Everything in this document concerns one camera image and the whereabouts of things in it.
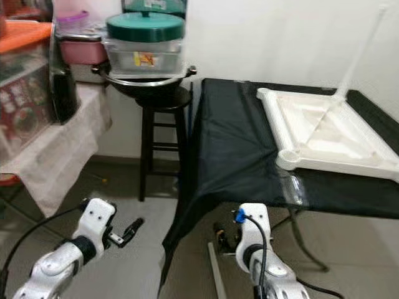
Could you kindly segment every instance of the blue connector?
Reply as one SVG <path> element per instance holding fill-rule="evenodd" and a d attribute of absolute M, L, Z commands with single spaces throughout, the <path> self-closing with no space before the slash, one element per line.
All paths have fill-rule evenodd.
<path fill-rule="evenodd" d="M 237 223 L 244 223 L 245 222 L 245 211 L 244 211 L 244 209 L 239 209 L 238 211 L 237 211 L 237 214 L 236 214 L 236 218 L 235 218 L 235 221 L 237 222 Z"/>

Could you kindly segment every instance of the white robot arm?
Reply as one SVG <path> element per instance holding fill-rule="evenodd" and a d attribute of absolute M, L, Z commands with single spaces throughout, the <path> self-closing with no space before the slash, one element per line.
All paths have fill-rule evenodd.
<path fill-rule="evenodd" d="M 263 255 L 262 235 L 258 227 L 244 218 L 251 217 L 262 227 L 266 236 L 266 267 L 264 281 L 260 282 Z M 264 204 L 242 204 L 236 215 L 236 221 L 242 223 L 242 238 L 236 249 L 238 265 L 250 274 L 255 286 L 255 298 L 260 299 L 309 299 L 296 275 L 274 252 L 270 245 L 270 223 Z"/>
<path fill-rule="evenodd" d="M 13 299 L 58 299 L 74 275 L 91 260 L 102 257 L 110 242 L 124 247 L 133 239 L 143 219 L 126 228 L 122 237 L 111 232 L 115 206 L 99 198 L 90 200 L 79 220 L 73 239 L 41 257 L 33 266 L 29 280 Z"/>

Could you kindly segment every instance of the black pot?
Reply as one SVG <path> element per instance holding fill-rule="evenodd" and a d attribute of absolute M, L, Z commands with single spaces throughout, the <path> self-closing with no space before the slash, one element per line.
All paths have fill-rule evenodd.
<path fill-rule="evenodd" d="M 181 81 L 191 75 L 197 74 L 195 66 L 187 69 L 184 77 L 155 78 L 155 79 L 116 79 L 109 76 L 109 64 L 96 65 L 92 72 L 101 75 L 107 82 L 111 83 L 119 92 L 132 98 L 159 98 L 174 94 Z"/>

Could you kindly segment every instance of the white wall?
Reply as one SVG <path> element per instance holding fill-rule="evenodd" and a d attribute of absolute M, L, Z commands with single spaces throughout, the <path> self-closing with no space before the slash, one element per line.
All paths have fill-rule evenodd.
<path fill-rule="evenodd" d="M 188 0 L 186 50 L 199 72 L 197 99 L 205 77 L 336 87 L 381 1 Z M 352 87 L 399 120 L 398 2 L 392 0 Z M 102 17 L 120 9 L 119 0 L 69 3 Z M 141 112 L 131 100 L 111 94 L 114 126 L 99 153 L 138 157 Z"/>

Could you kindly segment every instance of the cable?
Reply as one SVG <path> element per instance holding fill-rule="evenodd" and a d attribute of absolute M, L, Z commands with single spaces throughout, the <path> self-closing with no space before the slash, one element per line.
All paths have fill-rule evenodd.
<path fill-rule="evenodd" d="M 261 298 L 263 298 L 263 281 L 264 281 L 264 272 L 266 269 L 266 251 L 267 251 L 267 241 L 266 241 L 266 236 L 264 234 L 264 231 L 261 227 L 261 225 L 258 223 L 258 221 L 256 221 L 255 219 L 253 219 L 252 217 L 249 217 L 247 215 L 244 215 L 245 219 L 248 219 L 249 221 L 251 221 L 253 224 L 256 225 L 256 227 L 259 229 L 261 235 L 262 235 L 262 240 L 263 240 L 263 252 L 262 252 L 262 265 L 261 265 L 261 274 L 259 275 L 259 283 L 258 283 L 258 288 L 260 289 L 260 296 Z"/>
<path fill-rule="evenodd" d="M 4 263 L 4 266 L 0 272 L 0 299 L 5 299 L 6 297 L 6 285 L 7 285 L 7 277 L 8 277 L 8 267 L 11 263 L 12 258 L 14 257 L 18 247 L 22 244 L 22 242 L 29 237 L 29 235 L 31 233 L 33 233 L 36 229 L 38 229 L 40 226 L 50 222 L 51 220 L 54 220 L 55 218 L 58 218 L 60 216 L 63 216 L 65 214 L 68 214 L 74 210 L 77 209 L 85 209 L 87 204 L 89 203 L 89 201 L 83 201 L 81 202 L 77 207 L 73 207 L 69 210 L 66 210 L 64 212 L 61 212 L 59 214 L 53 215 L 49 218 L 44 219 L 43 221 L 40 221 L 39 223 L 37 223 L 35 226 L 31 227 L 21 238 L 19 238 L 19 240 L 15 243 L 14 247 L 11 249 L 10 253 L 7 256 L 7 259 Z"/>
<path fill-rule="evenodd" d="M 312 285 L 309 282 L 303 281 L 299 277 L 297 277 L 297 281 L 299 283 L 303 284 L 305 287 L 311 288 L 312 290 L 315 290 L 317 292 L 326 293 L 326 294 L 335 296 L 335 297 L 340 298 L 340 299 L 345 299 L 345 297 L 342 294 L 338 293 L 338 292 L 335 292 L 335 291 L 332 291 L 332 290 L 328 290 L 326 288 L 320 288 L 318 286 Z"/>

